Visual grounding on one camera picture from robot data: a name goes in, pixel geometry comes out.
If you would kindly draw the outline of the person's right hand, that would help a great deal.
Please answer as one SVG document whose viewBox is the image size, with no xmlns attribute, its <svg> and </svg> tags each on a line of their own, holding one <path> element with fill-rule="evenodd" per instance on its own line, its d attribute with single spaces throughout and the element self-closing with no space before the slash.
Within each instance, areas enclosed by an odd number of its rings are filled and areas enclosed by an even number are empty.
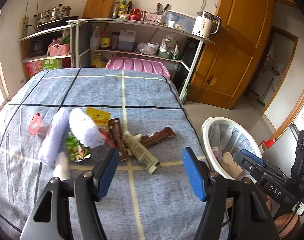
<svg viewBox="0 0 304 240">
<path fill-rule="evenodd" d="M 280 239 L 294 239 L 301 227 L 299 216 L 296 212 L 286 213 L 274 220 Z"/>
</svg>

